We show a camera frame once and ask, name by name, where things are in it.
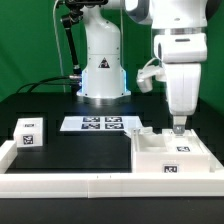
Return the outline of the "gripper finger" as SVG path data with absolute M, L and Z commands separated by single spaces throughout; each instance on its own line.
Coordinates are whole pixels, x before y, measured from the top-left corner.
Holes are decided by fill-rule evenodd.
M 173 131 L 175 134 L 180 133 L 180 124 L 178 116 L 173 116 Z
M 183 134 L 185 132 L 185 126 L 186 126 L 187 116 L 181 116 L 180 117 L 180 133 Z

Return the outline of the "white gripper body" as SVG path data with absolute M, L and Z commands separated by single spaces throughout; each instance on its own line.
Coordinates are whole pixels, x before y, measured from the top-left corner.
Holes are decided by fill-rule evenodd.
M 166 64 L 165 75 L 170 113 L 174 116 L 192 115 L 198 101 L 201 65 Z

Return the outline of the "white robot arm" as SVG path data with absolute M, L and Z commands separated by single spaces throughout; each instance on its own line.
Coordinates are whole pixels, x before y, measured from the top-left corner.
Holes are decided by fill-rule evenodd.
M 121 8 L 136 23 L 152 29 L 152 60 L 138 70 L 142 92 L 154 79 L 166 84 L 173 132 L 185 132 L 187 117 L 195 112 L 201 63 L 207 59 L 205 28 L 208 0 L 108 0 L 104 8 Z M 120 65 L 120 31 L 101 17 L 100 7 L 84 6 L 87 34 L 87 66 L 81 95 L 95 102 L 125 93 L 125 73 Z

